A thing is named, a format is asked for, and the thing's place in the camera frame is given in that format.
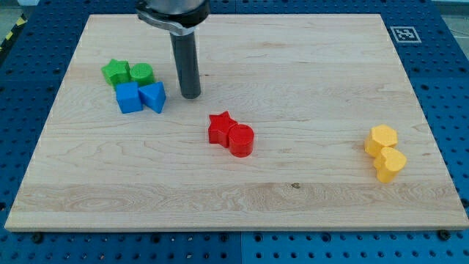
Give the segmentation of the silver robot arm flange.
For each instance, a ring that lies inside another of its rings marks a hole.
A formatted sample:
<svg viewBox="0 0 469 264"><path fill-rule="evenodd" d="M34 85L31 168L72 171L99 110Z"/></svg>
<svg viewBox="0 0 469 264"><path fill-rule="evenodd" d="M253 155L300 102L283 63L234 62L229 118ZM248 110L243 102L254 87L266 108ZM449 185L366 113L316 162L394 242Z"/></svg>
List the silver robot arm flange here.
<svg viewBox="0 0 469 264"><path fill-rule="evenodd" d="M175 36L194 32L210 14L209 0L138 0L135 5L140 20Z"/></svg>

